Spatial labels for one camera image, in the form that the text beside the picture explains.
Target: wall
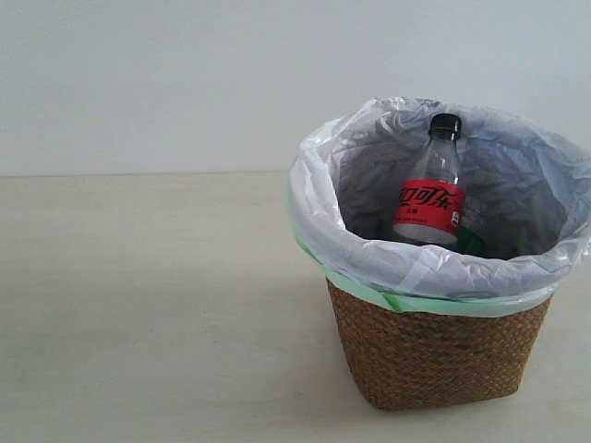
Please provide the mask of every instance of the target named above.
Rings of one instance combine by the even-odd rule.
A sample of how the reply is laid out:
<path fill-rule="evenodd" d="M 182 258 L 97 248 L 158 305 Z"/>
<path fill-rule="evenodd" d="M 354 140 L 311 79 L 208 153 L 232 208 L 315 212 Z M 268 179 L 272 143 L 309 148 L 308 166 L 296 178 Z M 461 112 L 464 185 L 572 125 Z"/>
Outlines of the wall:
<path fill-rule="evenodd" d="M 5 0 L 0 174 L 283 170 L 392 95 L 591 147 L 590 18 L 586 0 Z"/>

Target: plastic trash bag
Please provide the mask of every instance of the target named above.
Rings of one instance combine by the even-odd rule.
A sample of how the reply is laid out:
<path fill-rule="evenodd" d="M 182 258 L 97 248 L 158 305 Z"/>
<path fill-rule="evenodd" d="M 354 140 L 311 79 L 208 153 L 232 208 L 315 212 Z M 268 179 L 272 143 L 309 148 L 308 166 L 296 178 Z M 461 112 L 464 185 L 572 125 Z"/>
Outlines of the plastic trash bag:
<path fill-rule="evenodd" d="M 384 241 L 430 118 L 459 114 L 466 194 L 487 205 L 487 257 Z M 591 158 L 523 117 L 392 98 L 309 135 L 289 174 L 298 243 L 341 289 L 398 311 L 501 317 L 542 303 L 591 236 Z"/>

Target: white table surface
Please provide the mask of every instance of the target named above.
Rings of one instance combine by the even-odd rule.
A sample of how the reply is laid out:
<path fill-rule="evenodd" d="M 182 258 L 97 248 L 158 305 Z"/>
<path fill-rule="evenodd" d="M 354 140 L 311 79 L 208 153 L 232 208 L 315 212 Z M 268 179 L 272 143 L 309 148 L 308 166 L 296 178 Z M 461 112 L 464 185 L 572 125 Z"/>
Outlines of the white table surface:
<path fill-rule="evenodd" d="M 0 441 L 591 441 L 589 263 L 516 394 L 377 411 L 291 238 L 284 180 L 0 180 Z"/>

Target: black bottle cap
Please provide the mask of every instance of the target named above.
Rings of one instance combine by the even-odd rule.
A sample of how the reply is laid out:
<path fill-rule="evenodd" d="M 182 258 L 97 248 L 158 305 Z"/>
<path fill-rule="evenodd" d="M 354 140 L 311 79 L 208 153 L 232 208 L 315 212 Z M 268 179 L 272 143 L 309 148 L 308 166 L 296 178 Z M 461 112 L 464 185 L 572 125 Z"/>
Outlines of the black bottle cap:
<path fill-rule="evenodd" d="M 447 140 L 457 140 L 462 132 L 462 119 L 456 114 L 437 114 L 431 119 L 429 135 Z"/>

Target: brown woven basket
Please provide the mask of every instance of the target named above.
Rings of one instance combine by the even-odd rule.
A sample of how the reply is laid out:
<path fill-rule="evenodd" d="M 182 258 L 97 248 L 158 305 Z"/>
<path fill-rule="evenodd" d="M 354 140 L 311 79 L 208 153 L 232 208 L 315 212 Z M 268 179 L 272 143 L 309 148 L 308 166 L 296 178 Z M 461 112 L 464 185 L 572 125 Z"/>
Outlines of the brown woven basket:
<path fill-rule="evenodd" d="M 482 401 L 519 387 L 550 299 L 498 318 L 396 313 L 329 282 L 347 363 L 376 408 Z"/>

